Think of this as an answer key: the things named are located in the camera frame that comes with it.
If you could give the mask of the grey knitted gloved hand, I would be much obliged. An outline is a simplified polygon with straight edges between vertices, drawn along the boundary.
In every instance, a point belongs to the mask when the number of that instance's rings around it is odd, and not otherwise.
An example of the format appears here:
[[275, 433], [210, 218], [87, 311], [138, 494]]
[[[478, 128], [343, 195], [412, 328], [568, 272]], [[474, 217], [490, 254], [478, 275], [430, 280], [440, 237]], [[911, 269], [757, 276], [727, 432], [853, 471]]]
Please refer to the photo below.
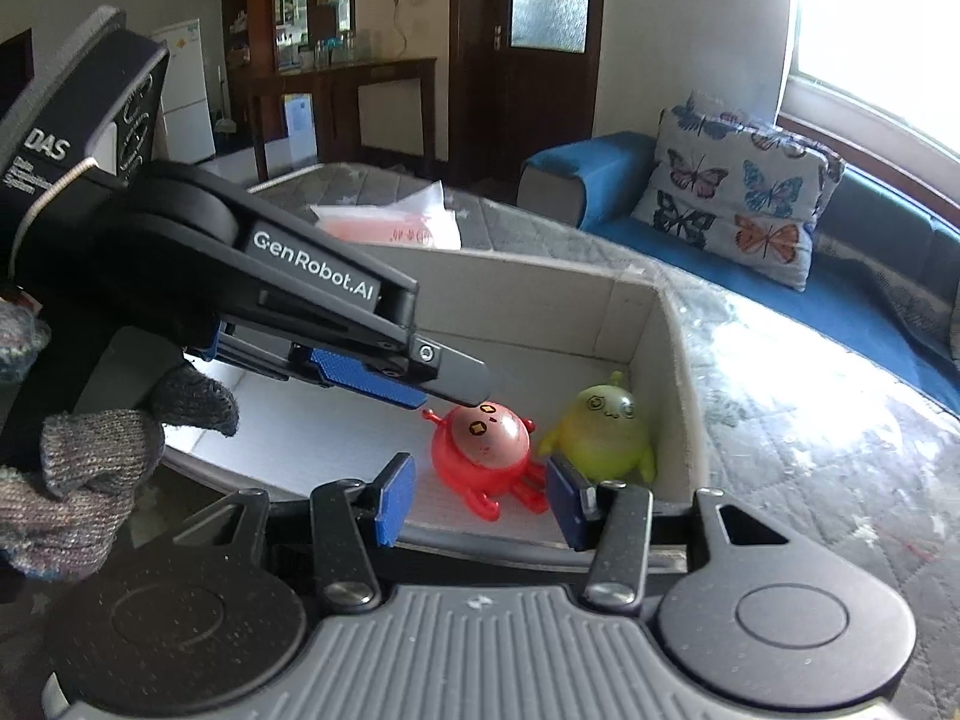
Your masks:
[[28, 577], [80, 580], [104, 566], [167, 426], [239, 427], [233, 392], [151, 333], [116, 333], [94, 371], [96, 410], [48, 416], [26, 454], [34, 466], [2, 468], [2, 564]]

